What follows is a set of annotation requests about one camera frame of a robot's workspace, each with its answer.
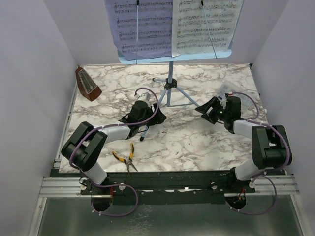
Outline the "brown wooden metronome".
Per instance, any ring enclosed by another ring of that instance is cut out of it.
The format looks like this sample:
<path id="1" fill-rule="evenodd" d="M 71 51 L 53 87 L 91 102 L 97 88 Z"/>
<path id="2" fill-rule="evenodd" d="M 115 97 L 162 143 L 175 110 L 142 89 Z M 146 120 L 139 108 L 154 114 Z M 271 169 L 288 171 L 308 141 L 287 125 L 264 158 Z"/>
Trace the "brown wooden metronome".
<path id="1" fill-rule="evenodd" d="M 87 100 L 93 102 L 102 94 L 100 87 L 94 82 L 84 68 L 79 66 L 75 70 L 75 75 L 78 89 L 81 95 Z"/>

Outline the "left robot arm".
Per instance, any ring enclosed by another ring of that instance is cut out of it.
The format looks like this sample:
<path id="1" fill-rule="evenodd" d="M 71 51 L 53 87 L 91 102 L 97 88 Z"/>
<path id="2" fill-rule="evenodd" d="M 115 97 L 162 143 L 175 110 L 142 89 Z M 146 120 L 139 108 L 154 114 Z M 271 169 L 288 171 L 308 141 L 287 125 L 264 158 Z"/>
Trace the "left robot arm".
<path id="1" fill-rule="evenodd" d="M 131 111 L 117 123 L 104 127 L 94 127 L 86 121 L 80 123 L 62 147 L 61 154 L 93 182 L 96 193 L 104 194 L 109 189 L 109 182 L 107 173 L 97 162 L 103 146 L 130 139 L 140 127 L 162 124 L 165 120 L 166 115 L 156 103 L 151 107 L 145 101 L 136 101 Z"/>

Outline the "light blue music stand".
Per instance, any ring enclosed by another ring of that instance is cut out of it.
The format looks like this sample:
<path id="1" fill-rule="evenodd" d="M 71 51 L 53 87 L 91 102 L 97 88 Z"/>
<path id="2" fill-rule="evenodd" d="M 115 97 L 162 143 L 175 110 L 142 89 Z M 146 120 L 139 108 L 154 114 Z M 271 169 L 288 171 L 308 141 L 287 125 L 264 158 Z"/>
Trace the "light blue music stand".
<path id="1" fill-rule="evenodd" d="M 232 54 L 232 50 L 228 49 L 227 51 L 216 51 L 214 46 L 213 46 L 213 41 L 211 37 L 211 33 L 209 30 L 209 23 L 207 21 L 207 16 L 206 16 L 206 11 L 205 7 L 207 4 L 204 3 L 203 0 L 198 0 L 197 1 L 201 9 L 203 10 L 203 14 L 206 20 L 206 25 L 207 25 L 207 32 L 209 35 L 209 39 L 211 42 L 211 46 L 213 48 L 213 53 L 203 53 L 203 54 L 187 54 L 187 55 L 180 55 L 177 57 L 159 57 L 159 58 L 154 58 L 154 59 L 141 59 L 141 63 L 153 63 L 153 62 L 168 62 L 168 77 L 167 79 L 159 79 L 159 78 L 152 78 L 154 82 L 166 82 L 164 86 L 164 90 L 162 92 L 162 95 L 160 96 L 159 101 L 157 102 L 158 105 L 160 105 L 165 97 L 167 95 L 167 102 L 166 106 L 167 107 L 179 107 L 179 106 L 189 106 L 189 105 L 195 105 L 198 107 L 199 105 L 197 104 L 196 101 L 194 101 L 184 90 L 178 86 L 177 80 L 173 78 L 173 70 L 174 70 L 174 59 L 175 61 L 186 61 L 186 60 L 198 60 L 198 59 L 218 59 L 218 58 L 227 58 Z M 125 59 L 125 57 L 119 57 L 121 63 L 125 64 L 138 64 L 138 60 L 131 60 L 128 61 Z M 178 105 L 171 105 L 171 92 L 172 89 L 177 89 L 183 96 L 185 96 L 190 103 L 187 104 L 178 104 Z M 141 134 L 140 141 L 142 142 L 145 139 L 146 133 L 149 130 L 149 126 L 146 126 L 145 130 Z"/>

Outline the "sheet music page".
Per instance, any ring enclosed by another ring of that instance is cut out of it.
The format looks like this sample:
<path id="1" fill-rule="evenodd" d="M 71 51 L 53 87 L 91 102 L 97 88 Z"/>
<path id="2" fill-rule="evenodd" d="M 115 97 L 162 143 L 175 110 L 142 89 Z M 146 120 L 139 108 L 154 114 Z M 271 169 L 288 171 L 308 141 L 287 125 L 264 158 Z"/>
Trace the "sheet music page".
<path id="1" fill-rule="evenodd" d="M 171 0 L 106 0 L 113 42 L 126 60 L 170 57 Z"/>
<path id="2" fill-rule="evenodd" d="M 243 4 L 242 0 L 174 0 L 171 55 L 225 57 Z"/>

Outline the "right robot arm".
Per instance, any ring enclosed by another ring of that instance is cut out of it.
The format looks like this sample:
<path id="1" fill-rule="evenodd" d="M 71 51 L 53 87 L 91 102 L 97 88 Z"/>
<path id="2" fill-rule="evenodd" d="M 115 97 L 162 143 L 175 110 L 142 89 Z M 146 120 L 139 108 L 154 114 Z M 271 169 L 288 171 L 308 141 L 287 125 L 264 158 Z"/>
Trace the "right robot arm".
<path id="1" fill-rule="evenodd" d="M 264 171 L 281 170 L 291 164 L 292 153 L 285 127 L 241 118 L 240 97 L 227 94 L 226 104 L 223 106 L 214 96 L 195 110 L 211 124 L 222 121 L 230 133 L 252 141 L 251 159 L 235 167 L 232 170 L 234 176 L 226 181 L 229 191 L 239 192 L 244 187 L 244 181 L 253 179 Z"/>

